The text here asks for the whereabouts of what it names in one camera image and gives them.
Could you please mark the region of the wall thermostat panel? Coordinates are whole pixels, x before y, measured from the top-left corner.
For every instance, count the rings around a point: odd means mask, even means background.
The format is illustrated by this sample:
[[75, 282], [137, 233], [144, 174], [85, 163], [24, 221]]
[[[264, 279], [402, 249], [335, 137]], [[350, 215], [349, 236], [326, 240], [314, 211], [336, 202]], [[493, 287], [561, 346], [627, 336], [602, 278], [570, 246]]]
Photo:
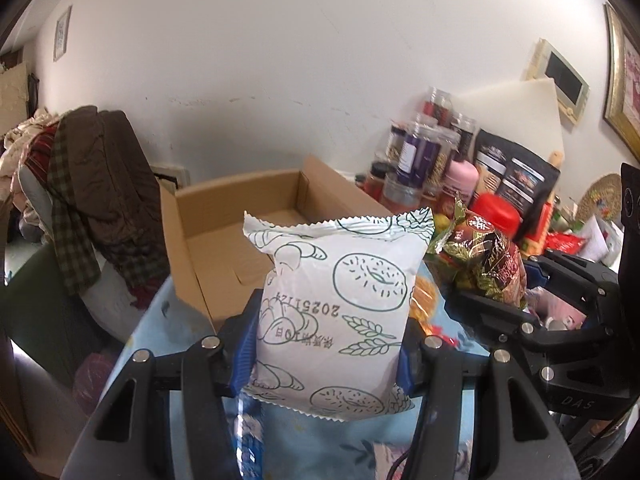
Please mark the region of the wall thermostat panel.
[[580, 122], [589, 98], [589, 84], [547, 39], [537, 41], [525, 79], [552, 79], [560, 112], [573, 125]]

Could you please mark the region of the white bread snack bag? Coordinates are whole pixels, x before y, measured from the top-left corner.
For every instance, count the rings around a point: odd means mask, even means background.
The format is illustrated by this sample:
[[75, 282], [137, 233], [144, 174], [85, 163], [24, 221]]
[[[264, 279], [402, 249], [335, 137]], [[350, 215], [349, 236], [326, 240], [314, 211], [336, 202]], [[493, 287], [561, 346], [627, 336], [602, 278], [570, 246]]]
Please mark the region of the white bread snack bag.
[[246, 214], [245, 237], [271, 262], [246, 393], [340, 422], [410, 410], [397, 371], [434, 231], [428, 208], [297, 226]]

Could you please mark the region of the black stand-up pouch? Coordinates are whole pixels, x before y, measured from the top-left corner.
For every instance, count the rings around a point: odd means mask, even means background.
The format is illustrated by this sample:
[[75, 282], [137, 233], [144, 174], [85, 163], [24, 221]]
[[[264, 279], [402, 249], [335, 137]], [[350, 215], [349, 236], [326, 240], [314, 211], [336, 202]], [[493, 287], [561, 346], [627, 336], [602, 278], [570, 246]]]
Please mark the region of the black stand-up pouch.
[[500, 196], [521, 218], [515, 239], [533, 231], [561, 171], [523, 145], [483, 129], [475, 137], [473, 165], [480, 178], [471, 204], [482, 194]]

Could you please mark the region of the brown jacket on chair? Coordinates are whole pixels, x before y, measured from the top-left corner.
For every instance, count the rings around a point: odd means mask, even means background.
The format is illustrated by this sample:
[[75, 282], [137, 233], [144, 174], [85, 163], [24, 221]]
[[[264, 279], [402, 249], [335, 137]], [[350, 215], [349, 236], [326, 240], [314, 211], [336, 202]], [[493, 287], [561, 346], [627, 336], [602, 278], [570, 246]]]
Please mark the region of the brown jacket on chair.
[[160, 186], [125, 113], [88, 105], [64, 115], [59, 126], [68, 135], [77, 209], [96, 256], [130, 288], [166, 278]]

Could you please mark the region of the red canister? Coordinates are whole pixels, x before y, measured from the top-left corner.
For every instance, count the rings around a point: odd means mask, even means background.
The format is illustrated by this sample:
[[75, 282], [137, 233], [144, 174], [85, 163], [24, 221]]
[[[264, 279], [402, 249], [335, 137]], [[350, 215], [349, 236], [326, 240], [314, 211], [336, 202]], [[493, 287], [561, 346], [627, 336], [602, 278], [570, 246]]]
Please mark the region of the red canister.
[[471, 210], [491, 223], [509, 240], [513, 240], [521, 225], [518, 211], [504, 198], [483, 193], [477, 196]]

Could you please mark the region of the nut filled clear jar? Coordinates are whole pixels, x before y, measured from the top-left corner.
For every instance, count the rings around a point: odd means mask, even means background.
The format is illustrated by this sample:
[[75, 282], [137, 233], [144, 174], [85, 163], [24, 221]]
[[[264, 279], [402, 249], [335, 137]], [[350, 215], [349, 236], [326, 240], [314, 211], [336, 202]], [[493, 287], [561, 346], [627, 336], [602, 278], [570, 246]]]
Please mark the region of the nut filled clear jar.
[[437, 126], [435, 131], [436, 155], [424, 182], [425, 193], [432, 197], [435, 197], [442, 189], [442, 178], [460, 143], [460, 134], [452, 129]]

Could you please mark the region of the peanut snack bag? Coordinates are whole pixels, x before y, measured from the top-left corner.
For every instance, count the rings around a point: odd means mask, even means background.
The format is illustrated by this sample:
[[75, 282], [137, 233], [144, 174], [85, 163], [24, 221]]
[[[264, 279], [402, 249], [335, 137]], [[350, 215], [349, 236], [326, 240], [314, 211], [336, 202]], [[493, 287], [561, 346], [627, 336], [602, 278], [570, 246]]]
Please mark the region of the peanut snack bag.
[[456, 202], [446, 231], [434, 234], [425, 261], [447, 287], [521, 309], [526, 273], [520, 250], [491, 223]]

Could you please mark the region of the brown powder small jar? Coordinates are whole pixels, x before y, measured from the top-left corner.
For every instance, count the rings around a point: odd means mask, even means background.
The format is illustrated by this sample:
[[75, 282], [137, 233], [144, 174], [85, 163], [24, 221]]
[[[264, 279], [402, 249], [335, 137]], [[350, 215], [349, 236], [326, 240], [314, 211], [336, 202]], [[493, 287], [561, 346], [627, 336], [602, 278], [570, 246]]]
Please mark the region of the brown powder small jar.
[[384, 162], [384, 160], [372, 162], [363, 183], [363, 191], [378, 202], [382, 196], [386, 176], [394, 171], [395, 167], [389, 162]]

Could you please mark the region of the plaid garment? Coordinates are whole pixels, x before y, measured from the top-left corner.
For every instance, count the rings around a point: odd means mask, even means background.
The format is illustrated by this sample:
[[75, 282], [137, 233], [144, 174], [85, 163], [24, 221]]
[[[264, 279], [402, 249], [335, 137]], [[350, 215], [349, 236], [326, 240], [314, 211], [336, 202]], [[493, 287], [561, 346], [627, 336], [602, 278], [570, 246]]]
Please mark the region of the plaid garment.
[[67, 132], [59, 126], [52, 145], [47, 187], [52, 198], [55, 255], [66, 292], [74, 296], [91, 287], [101, 270], [86, 222], [77, 209], [67, 140]]

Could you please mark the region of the pink lidded jar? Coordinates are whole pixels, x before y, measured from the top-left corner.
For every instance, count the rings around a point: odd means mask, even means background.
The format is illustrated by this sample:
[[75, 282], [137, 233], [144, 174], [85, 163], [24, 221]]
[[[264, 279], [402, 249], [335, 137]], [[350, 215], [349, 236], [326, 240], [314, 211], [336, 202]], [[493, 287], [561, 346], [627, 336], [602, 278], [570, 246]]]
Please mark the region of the pink lidded jar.
[[468, 206], [472, 200], [480, 175], [474, 165], [467, 160], [450, 162], [442, 178], [442, 190], [438, 199], [438, 210], [448, 218], [454, 215], [456, 201]]

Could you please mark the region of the purple label clear jar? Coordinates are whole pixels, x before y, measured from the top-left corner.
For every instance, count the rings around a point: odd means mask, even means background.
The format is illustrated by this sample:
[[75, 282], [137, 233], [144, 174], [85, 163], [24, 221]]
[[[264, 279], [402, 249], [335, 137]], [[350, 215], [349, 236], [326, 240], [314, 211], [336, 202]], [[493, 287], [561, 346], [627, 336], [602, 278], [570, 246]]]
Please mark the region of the purple label clear jar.
[[442, 147], [438, 125], [412, 122], [406, 127], [406, 136], [400, 151], [396, 176], [402, 185], [423, 188]]

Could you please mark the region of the yellow waffle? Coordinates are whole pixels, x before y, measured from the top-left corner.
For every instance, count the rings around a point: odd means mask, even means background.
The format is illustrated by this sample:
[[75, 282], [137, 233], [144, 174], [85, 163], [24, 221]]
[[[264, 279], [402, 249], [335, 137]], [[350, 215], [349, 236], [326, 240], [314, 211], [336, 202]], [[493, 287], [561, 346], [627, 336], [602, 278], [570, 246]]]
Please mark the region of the yellow waffle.
[[416, 277], [410, 299], [409, 318], [419, 323], [425, 335], [435, 335], [439, 291], [436, 285], [422, 275]]

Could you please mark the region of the red berry top jar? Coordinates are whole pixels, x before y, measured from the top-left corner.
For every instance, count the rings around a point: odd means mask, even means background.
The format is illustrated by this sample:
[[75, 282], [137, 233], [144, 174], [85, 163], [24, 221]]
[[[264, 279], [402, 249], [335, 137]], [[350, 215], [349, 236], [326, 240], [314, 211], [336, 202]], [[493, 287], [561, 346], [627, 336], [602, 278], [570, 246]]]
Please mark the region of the red berry top jar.
[[450, 125], [452, 114], [450, 94], [439, 88], [428, 87], [422, 113], [435, 118], [440, 126], [447, 128]]

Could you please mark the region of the blue white tablet tube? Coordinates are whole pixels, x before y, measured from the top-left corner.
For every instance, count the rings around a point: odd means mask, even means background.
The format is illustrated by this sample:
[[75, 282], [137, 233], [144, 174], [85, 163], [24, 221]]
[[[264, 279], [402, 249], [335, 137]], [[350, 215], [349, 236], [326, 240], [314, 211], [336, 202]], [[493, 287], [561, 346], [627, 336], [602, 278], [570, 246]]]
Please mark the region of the blue white tablet tube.
[[262, 479], [264, 463], [264, 416], [262, 404], [241, 393], [233, 422], [233, 443], [236, 464], [242, 479]]

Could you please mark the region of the dark label back jar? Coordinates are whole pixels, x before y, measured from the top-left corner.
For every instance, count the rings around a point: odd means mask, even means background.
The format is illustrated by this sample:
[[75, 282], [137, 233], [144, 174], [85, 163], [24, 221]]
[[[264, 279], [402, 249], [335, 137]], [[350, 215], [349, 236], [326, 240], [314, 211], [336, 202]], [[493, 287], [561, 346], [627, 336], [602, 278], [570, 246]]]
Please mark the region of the dark label back jar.
[[464, 162], [468, 159], [469, 149], [476, 131], [476, 120], [460, 112], [453, 112], [450, 128], [460, 136], [454, 160], [456, 162]]

